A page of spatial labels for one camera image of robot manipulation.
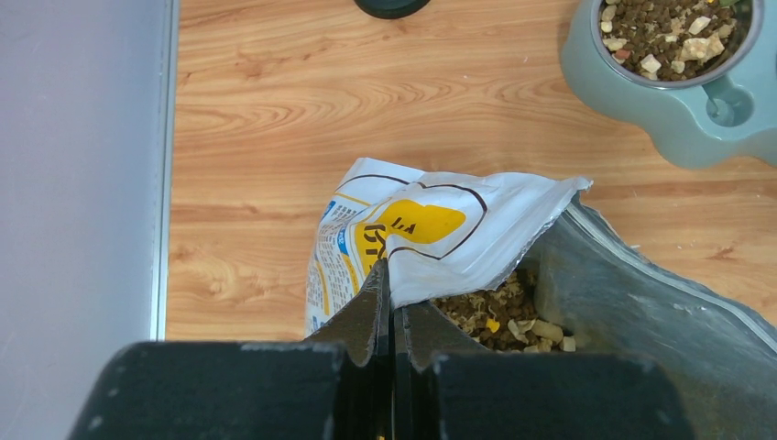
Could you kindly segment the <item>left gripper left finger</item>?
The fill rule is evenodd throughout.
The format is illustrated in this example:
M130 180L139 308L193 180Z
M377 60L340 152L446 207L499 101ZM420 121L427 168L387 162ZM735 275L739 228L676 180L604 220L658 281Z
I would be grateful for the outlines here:
M389 389L389 271L299 342L143 342L119 350L73 439L377 439Z

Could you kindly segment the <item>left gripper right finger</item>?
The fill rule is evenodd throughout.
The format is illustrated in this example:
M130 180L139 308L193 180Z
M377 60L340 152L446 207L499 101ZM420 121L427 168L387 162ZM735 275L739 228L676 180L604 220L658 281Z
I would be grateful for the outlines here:
M644 357L484 348L427 302L394 313L398 439L692 439Z

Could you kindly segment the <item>pet food bag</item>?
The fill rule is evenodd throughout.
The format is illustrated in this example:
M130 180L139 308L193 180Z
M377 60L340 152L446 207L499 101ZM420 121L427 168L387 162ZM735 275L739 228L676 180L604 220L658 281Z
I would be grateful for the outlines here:
M307 334L357 295L373 266L388 304L505 303L532 270L535 318L510 318L517 343L562 328L577 349L641 352L677 380L704 439L776 436L776 330L750 308L650 263L578 194L590 181L505 172L486 177L358 159L317 228L306 285Z

